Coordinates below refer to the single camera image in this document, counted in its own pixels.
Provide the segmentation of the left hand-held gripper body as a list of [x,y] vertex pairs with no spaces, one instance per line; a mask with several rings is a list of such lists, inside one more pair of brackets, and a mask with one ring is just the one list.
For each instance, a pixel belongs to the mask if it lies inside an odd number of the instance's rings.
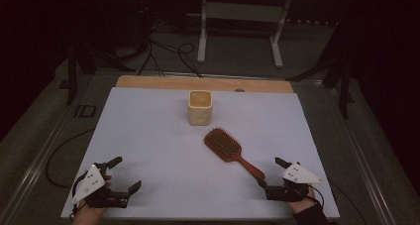
[[99,170],[99,164],[93,164],[88,171],[78,177],[73,184],[71,204],[76,206],[84,200],[93,208],[126,208],[129,201],[128,192],[112,191],[105,179],[106,171]]

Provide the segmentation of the white metal stand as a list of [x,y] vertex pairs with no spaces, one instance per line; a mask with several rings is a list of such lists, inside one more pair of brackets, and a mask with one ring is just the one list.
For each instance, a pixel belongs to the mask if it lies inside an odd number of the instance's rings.
[[283,61],[279,49],[279,39],[291,0],[284,0],[279,7],[265,5],[250,5],[238,3],[222,3],[201,0],[200,13],[200,38],[196,60],[203,63],[206,59],[207,47],[207,20],[223,19],[238,21],[258,21],[265,23],[276,23],[276,32],[269,38],[274,66],[283,68]]

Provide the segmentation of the white table cover sheet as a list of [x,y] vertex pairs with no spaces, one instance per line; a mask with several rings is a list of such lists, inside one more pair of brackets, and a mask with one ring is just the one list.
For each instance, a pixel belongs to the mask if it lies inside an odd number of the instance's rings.
[[188,93],[115,87],[89,143],[81,171],[122,157],[112,169],[112,187],[142,184],[116,219],[277,220],[287,206],[268,201],[256,180],[237,162],[225,163],[204,143],[214,127],[242,146],[245,160],[270,184],[282,182],[281,158],[324,176],[299,98],[294,93],[216,91],[211,125],[188,122]]

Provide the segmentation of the brown wooden paddle hairbrush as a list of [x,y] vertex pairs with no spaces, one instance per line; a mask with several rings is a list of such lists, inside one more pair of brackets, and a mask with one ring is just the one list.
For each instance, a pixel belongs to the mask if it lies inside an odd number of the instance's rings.
[[255,179],[264,179],[264,173],[242,157],[242,146],[222,128],[212,129],[205,137],[204,144],[226,163],[240,163]]

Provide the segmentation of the cream square cup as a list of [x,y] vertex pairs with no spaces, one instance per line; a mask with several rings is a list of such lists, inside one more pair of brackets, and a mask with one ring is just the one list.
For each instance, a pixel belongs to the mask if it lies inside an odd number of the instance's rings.
[[192,126],[207,126],[211,123],[213,97],[210,91],[192,90],[188,97],[188,122]]

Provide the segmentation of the metal floor rail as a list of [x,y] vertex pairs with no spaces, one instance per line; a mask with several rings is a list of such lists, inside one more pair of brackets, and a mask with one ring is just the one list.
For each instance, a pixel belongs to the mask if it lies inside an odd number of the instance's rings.
[[382,194],[379,183],[377,182],[369,164],[368,160],[365,157],[365,154],[361,148],[361,145],[356,137],[354,130],[352,129],[348,120],[342,115],[338,100],[338,93],[334,88],[326,88],[325,92],[329,98],[330,103],[332,104],[333,111],[338,118],[338,121],[342,125],[344,131],[346,132],[347,139],[350,142],[350,150],[355,158],[356,165],[360,171],[360,175],[363,179],[363,182],[367,188],[367,193],[372,202],[376,214],[382,225],[396,225],[394,217],[388,207],[387,202]]
[[38,101],[1,143],[0,225],[67,225],[60,217],[66,191],[47,182],[45,165],[68,136],[65,125],[77,107]]

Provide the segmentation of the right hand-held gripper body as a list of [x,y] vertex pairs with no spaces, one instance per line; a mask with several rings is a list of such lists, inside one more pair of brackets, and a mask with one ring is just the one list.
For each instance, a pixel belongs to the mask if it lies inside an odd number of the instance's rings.
[[323,179],[299,163],[285,167],[283,185],[266,185],[264,187],[267,200],[298,202],[307,197],[309,185],[322,183]]

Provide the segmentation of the person's right hand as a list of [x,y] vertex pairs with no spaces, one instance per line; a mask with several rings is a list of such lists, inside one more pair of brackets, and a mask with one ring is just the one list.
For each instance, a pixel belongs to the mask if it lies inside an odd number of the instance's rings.
[[308,193],[303,200],[296,202],[287,202],[287,206],[291,209],[293,214],[300,213],[316,204],[317,202],[315,199],[315,192],[311,186],[308,187]]

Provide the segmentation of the person's left hand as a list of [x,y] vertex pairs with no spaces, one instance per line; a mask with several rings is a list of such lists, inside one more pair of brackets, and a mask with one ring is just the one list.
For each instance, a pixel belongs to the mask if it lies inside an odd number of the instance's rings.
[[78,204],[78,211],[76,212],[75,216],[83,215],[84,217],[100,217],[100,218],[102,218],[105,211],[106,211],[106,208],[89,207],[84,200],[81,200]]

